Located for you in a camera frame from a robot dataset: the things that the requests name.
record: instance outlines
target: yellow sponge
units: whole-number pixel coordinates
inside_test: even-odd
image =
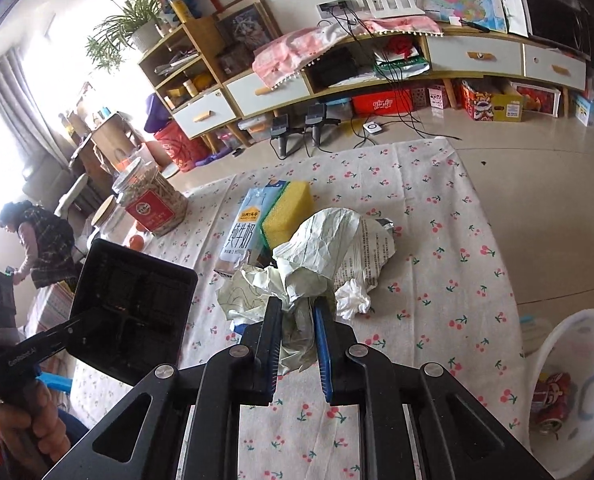
[[[310,183],[289,182],[262,223],[270,250],[288,242],[299,226],[315,213]]]

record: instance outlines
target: picture frame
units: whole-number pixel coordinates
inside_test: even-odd
[[[233,2],[229,3],[224,10],[221,12],[216,12],[213,15],[219,32],[222,34],[222,36],[226,34],[226,36],[224,36],[226,43],[228,43],[228,40],[231,40],[232,38],[227,36],[227,29],[229,27],[227,27],[225,24],[222,24],[221,22],[232,14],[238,14],[252,5],[256,6],[257,11],[262,17],[265,24],[264,29],[270,33],[270,40],[275,40],[276,38],[282,36],[279,24],[272,15],[272,11],[268,7],[266,0],[234,0]]]
[[[260,49],[274,39],[263,9],[257,3],[229,14],[216,25],[226,44],[241,43],[250,52]]]

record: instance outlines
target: silver screw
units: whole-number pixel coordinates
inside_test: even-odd
[[[364,345],[352,345],[348,349],[348,353],[352,357],[366,357],[368,355],[368,349]]]
[[[174,368],[170,365],[161,365],[158,366],[155,370],[155,377],[158,379],[167,379],[174,374]]]
[[[424,372],[430,377],[441,377],[443,375],[443,366],[439,363],[428,363],[424,366]]]
[[[230,355],[232,355],[232,357],[245,357],[248,355],[248,352],[250,352],[250,350],[246,345],[234,345],[230,349]]]

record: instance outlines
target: black hair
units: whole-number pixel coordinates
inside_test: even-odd
[[[33,207],[32,202],[24,200],[23,202],[8,202],[1,208],[0,227],[13,225],[17,231],[22,223],[22,216],[27,209]]]

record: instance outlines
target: jar with red label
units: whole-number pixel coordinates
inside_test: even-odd
[[[136,158],[112,185],[117,202],[156,237],[177,227],[186,217],[188,199],[157,169]]]

